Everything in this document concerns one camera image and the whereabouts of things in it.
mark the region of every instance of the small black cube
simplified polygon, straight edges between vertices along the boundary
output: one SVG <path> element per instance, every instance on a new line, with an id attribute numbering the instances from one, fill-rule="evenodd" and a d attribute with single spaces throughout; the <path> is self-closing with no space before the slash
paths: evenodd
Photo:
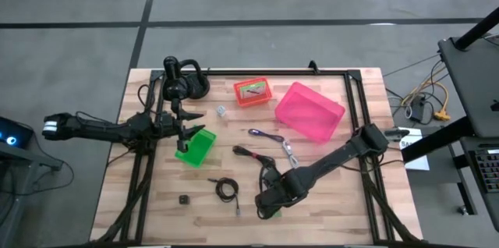
<path id="1" fill-rule="evenodd" d="M 188 196 L 188 195 L 185 195 L 185 194 L 181 195 L 181 196 L 179 197 L 179 203 L 180 203 L 180 204 L 184 204 L 184 205 L 189 205 L 189 203 L 190 203 L 189 196 Z"/>

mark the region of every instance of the orange tray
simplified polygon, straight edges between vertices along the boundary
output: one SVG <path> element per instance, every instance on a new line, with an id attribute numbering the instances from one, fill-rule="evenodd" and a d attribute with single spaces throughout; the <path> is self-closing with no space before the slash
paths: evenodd
<path id="1" fill-rule="evenodd" d="M 259 83 L 259 82 L 265 82 L 265 93 L 255 96 L 255 97 L 248 97 L 248 98 L 243 98 L 241 95 L 241 88 L 246 87 L 251 84 Z M 272 93 L 271 93 L 271 88 L 268 86 L 267 79 L 265 77 L 259 77 L 254 80 L 246 80 L 242 81 L 240 83 L 235 83 L 234 84 L 234 92 L 235 96 L 237 97 L 237 103 L 241 107 L 248 107 L 250 105 L 258 105 L 258 104 L 263 104 L 265 102 L 268 102 L 270 99 L 272 99 Z"/>

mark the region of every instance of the gray floor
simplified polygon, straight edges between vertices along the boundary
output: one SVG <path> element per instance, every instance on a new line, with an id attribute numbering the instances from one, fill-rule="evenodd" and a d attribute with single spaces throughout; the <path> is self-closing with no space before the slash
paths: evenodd
<path id="1" fill-rule="evenodd" d="M 0 0 L 0 23 L 139 21 L 146 0 Z M 154 0 L 150 20 L 387 19 L 483 17 L 499 0 Z M 470 24 L 334 27 L 237 27 L 148 29 L 138 67 L 157 68 L 166 55 L 195 58 L 204 67 L 376 66 L 384 72 L 434 55 L 437 41 L 466 32 Z M 115 120 L 137 29 L 0 30 L 0 115 L 41 129 L 55 112 L 89 112 Z M 385 83 L 408 93 L 437 59 L 388 76 Z M 464 115 L 450 89 L 448 112 Z M 437 96 L 443 97 L 438 90 Z M 398 125 L 407 126 L 402 115 Z M 75 182 L 30 198 L 16 246 L 58 246 L 88 239 L 109 144 L 73 139 L 41 141 L 70 163 Z M 495 247 L 499 234 L 469 173 L 477 216 L 455 213 L 454 185 L 412 184 L 425 239 Z M 64 183 L 66 171 L 47 178 Z"/>

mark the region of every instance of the wooden table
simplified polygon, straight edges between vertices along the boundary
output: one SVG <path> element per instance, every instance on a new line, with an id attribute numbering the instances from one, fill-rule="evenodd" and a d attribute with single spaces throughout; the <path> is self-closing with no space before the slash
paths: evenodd
<path id="1" fill-rule="evenodd" d="M 370 117 L 380 129 L 394 125 L 381 70 L 360 69 Z M 150 69 L 130 72 L 123 98 L 119 121 L 124 122 L 136 112 L 143 111 L 136 93 L 141 84 L 148 83 Z M 269 76 L 273 99 L 264 104 L 240 108 L 235 101 L 232 84 L 251 76 L 210 76 L 211 90 L 203 99 L 183 101 L 187 111 L 205 114 L 201 119 L 187 122 L 187 126 L 206 124 L 206 129 L 218 135 L 203 166 L 199 169 L 185 165 L 174 157 L 176 138 L 160 140 L 154 164 L 144 244 L 345 244 L 372 243 L 361 176 L 358 172 L 338 168 L 326 175 L 310 191 L 309 196 L 290 208 L 281 210 L 281 217 L 260 220 L 254 197 L 258 194 L 260 163 L 248 157 L 235 156 L 232 146 L 239 144 L 260 154 L 276 159 L 278 169 L 285 172 L 290 164 L 279 143 L 268 138 L 254 137 L 249 128 L 278 133 L 287 138 L 301 165 L 309 165 L 321 156 L 340 147 L 352 134 L 351 117 L 345 83 L 336 76 Z M 277 122 L 274 109 L 294 81 L 307 85 L 325 97 L 347 108 L 331 141 L 317 145 L 302 135 Z M 361 115 L 358 97 L 357 114 Z M 227 109 L 224 118 L 217 116 L 216 107 Z M 125 152 L 121 145 L 111 149 L 109 159 Z M 384 161 L 402 159 L 400 151 L 388 150 Z M 358 161 L 346 164 L 359 167 Z M 106 171 L 91 239 L 101 236 L 116 219 L 126 202 L 133 154 L 114 162 Z M 397 216 L 417 237 L 422 237 L 409 181 L 402 163 L 382 167 L 388 202 Z M 242 215 L 235 216 L 235 201 L 223 203 L 214 193 L 214 184 L 207 178 L 229 177 L 240 187 L 239 202 Z M 179 195 L 188 194 L 190 205 L 180 205 Z M 382 218 L 377 209 L 377 220 L 383 232 Z"/>

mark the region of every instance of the pink plastic bin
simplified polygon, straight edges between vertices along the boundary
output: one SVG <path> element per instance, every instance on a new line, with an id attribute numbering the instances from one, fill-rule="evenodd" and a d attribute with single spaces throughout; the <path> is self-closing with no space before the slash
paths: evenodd
<path id="1" fill-rule="evenodd" d="M 342 120 L 345 108 L 295 82 L 275 109 L 275 116 L 317 143 L 326 143 Z"/>

